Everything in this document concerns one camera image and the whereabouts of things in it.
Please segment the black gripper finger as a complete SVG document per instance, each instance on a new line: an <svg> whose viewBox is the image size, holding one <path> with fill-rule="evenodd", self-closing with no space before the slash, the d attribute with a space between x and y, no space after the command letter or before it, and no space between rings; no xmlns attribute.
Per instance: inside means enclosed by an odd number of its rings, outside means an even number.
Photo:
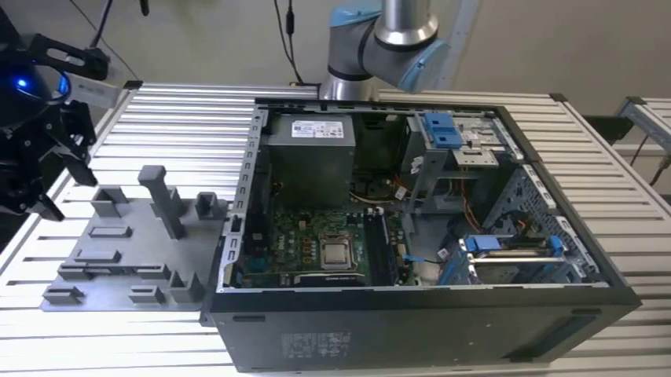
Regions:
<svg viewBox="0 0 671 377"><path fill-rule="evenodd" d="M61 221L64 214L47 194L43 184L41 159L56 145L43 131L1 132L1 213L39 214Z"/></svg>
<svg viewBox="0 0 671 377"><path fill-rule="evenodd" d="M89 149L97 141L88 104L69 101L53 106L45 125L48 137L55 142L52 152L63 160L69 175L79 185L95 187L97 180L88 166Z"/></svg>

